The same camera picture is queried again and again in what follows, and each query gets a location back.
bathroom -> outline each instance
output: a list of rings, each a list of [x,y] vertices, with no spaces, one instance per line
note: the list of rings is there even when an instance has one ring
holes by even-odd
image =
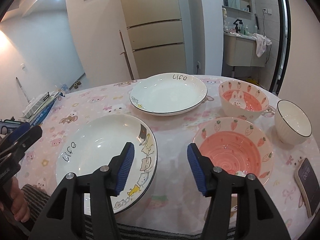
[[[223,3],[222,75],[234,76],[275,91],[282,71],[281,67],[276,70],[281,40],[278,0],[223,0]],[[258,51],[256,41],[252,38],[254,33],[266,36],[265,51],[260,49],[262,55],[255,53]]]

strawberry bowl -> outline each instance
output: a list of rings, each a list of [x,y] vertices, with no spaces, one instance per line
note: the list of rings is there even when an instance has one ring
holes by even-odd
[[[219,86],[222,109],[226,116],[253,122],[269,106],[267,96],[255,85],[241,81],[225,81]]]
[[[240,118],[221,117],[208,122],[193,142],[201,154],[229,174],[255,174],[264,185],[273,169],[272,146],[263,131]]]

pink cartoon tablecloth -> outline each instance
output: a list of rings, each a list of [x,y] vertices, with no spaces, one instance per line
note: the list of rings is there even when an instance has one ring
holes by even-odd
[[[196,234],[204,226],[210,199],[198,192],[187,160],[187,145],[199,126],[218,116],[221,109],[218,86],[231,78],[198,76],[208,88],[204,102],[176,116],[151,116],[131,105],[129,94],[137,81],[82,90],[59,98],[42,124],[43,136],[26,154],[17,177],[22,187],[31,184],[51,195],[57,187],[55,168],[63,144],[83,124],[98,117],[122,113],[143,120],[153,131],[158,145],[156,175],[144,196],[131,208],[116,215],[117,222],[174,233]],[[320,154],[311,136],[295,147],[277,137],[274,114],[279,98],[263,91],[270,107],[254,124],[273,144],[274,168],[265,188],[278,208],[292,239],[297,239],[311,222],[293,178],[298,162],[308,157],[320,181]],[[231,224],[235,212],[231,213]]]

hand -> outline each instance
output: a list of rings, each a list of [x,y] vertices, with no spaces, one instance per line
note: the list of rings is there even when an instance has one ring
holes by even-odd
[[[10,197],[12,198],[11,212],[16,221],[22,223],[27,222],[30,218],[30,210],[27,201],[24,199],[24,193],[19,188],[19,183],[16,177],[12,178],[12,185],[10,190]],[[0,202],[0,209],[3,211],[3,204]]]

metal screw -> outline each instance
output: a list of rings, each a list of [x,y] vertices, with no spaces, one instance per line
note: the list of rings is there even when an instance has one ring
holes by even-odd
[[[222,168],[215,166],[215,167],[213,167],[213,171],[216,173],[220,173],[222,171]]]
[[[74,176],[75,175],[72,172],[70,172],[66,175],[66,179],[72,179]]]
[[[256,176],[255,176],[254,174],[252,174],[252,173],[249,173],[249,174],[248,174],[248,179],[249,179],[249,180],[255,180],[255,179],[256,179]]]
[[[109,170],[109,166],[107,166],[107,165],[103,165],[103,166],[100,167],[100,171],[102,171],[102,172],[105,172],[105,171],[108,171],[108,170]]]

